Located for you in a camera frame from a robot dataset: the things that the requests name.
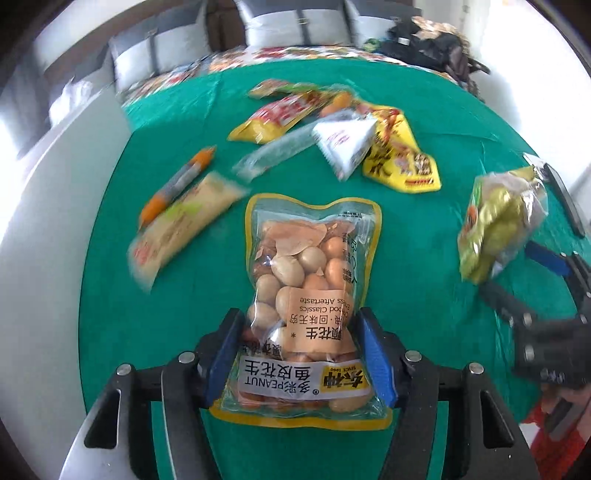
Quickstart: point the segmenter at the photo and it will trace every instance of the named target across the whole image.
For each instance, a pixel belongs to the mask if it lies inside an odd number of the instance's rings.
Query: yellow snack bag
[[[246,122],[228,135],[228,140],[266,144],[284,135],[297,122],[326,104],[331,94],[310,91],[288,95],[259,108]]]
[[[441,189],[437,164],[420,151],[402,110],[365,102],[357,110],[371,113],[378,121],[371,151],[363,162],[366,177],[405,193]]]
[[[435,192],[441,189],[433,157],[396,142],[390,142],[390,145],[389,157],[370,154],[365,159],[363,174],[366,177],[405,193]]]

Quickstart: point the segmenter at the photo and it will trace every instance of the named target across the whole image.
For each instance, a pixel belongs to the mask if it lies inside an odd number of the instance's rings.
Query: snack bag
[[[147,290],[160,269],[247,190],[211,172],[140,231],[127,252],[129,269]]]
[[[434,192],[441,189],[437,164],[422,153],[403,111],[362,102],[359,112],[376,118],[371,152],[363,162],[363,174],[404,193]]]
[[[242,349],[210,409],[215,417],[335,430],[390,424],[347,329],[367,293],[380,230],[381,210],[370,200],[250,200],[246,266],[256,295]]]
[[[441,189],[432,156],[392,140],[388,155],[370,154],[363,162],[363,174],[399,192],[424,193]]]
[[[374,140],[376,120],[366,118],[322,122],[312,136],[340,181],[347,180],[367,155]]]
[[[354,92],[351,90],[350,87],[346,85],[330,85],[328,87],[323,87],[319,85],[315,85],[314,83],[305,83],[305,82],[288,82],[286,80],[277,80],[277,79],[269,79],[263,80],[261,83],[250,89],[248,92],[248,96],[250,98],[257,98],[261,99],[264,97],[269,97],[272,95],[293,95],[297,93],[307,93],[307,92],[324,92],[329,93],[331,98],[337,96],[340,93],[347,93],[351,99],[354,96]],[[342,108],[347,108],[350,106],[350,102],[348,105],[343,106]]]
[[[320,90],[314,83],[293,83],[286,80],[269,79],[263,80],[248,92],[250,98],[261,99],[271,95],[292,95],[293,93],[306,93],[312,90]]]
[[[499,273],[547,216],[534,167],[477,177],[457,237],[462,278],[479,284]]]
[[[330,94],[318,91],[289,95],[259,108],[246,122],[230,132],[228,140],[269,143],[284,135],[305,116],[321,108],[330,98]]]

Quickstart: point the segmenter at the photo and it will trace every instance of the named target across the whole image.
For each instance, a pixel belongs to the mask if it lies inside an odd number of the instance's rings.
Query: green tablecloth
[[[276,192],[323,205],[345,196],[378,202],[384,225],[366,304],[408,348],[436,363],[484,365],[519,418],[537,398],[534,384],[511,374],[512,341],[502,323],[461,282],[456,237],[474,177],[524,165],[531,148],[500,117],[470,94],[433,74],[358,60],[266,63],[190,80],[128,108],[134,133],[106,190],[86,259],[80,298],[80,372],[90,408],[117,365],[146,368],[192,349],[215,330],[229,307],[246,309],[253,290],[244,263],[244,210],[234,205],[181,252],[157,278],[151,294],[134,283],[126,250],[139,211],[196,151],[217,144],[213,168],[231,167],[256,146],[227,142],[228,132],[265,100],[246,97],[267,78],[341,83],[365,100],[405,111],[419,146],[437,160],[443,188],[410,195],[356,172],[339,183],[316,147],[273,168],[252,192]],[[576,239],[556,198],[534,239],[555,251],[591,248]],[[574,305],[563,281],[521,254],[499,282],[541,312],[567,315]],[[430,477],[440,475],[446,406],[440,408]],[[154,409],[161,477],[171,478],[160,408]],[[381,432],[278,430],[239,426],[204,414],[222,476],[258,480],[376,478],[392,428]]]

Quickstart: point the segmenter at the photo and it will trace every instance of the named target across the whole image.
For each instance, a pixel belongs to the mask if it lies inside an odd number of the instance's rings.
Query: gray pillow
[[[237,0],[250,47],[350,45],[343,0]]]
[[[206,0],[170,8],[111,39],[117,89],[169,72],[211,53]]]
[[[396,22],[421,15],[421,9],[391,0],[345,0],[356,47],[369,38],[384,38]]]

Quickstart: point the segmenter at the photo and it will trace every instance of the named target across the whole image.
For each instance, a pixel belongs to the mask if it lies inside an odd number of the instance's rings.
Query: white wall
[[[480,53],[492,70],[474,76],[487,105],[571,190],[591,161],[591,78],[574,51],[526,0],[491,0]]]
[[[28,181],[7,205],[17,204],[0,243],[0,417],[41,480],[59,477],[86,416],[80,286],[96,214],[130,135],[104,90],[25,157]]]
[[[434,22],[450,23],[460,28],[463,0],[415,0],[414,6],[423,10],[423,17]]]
[[[45,71],[72,45],[107,20],[145,0],[74,0],[34,43],[37,62]]]

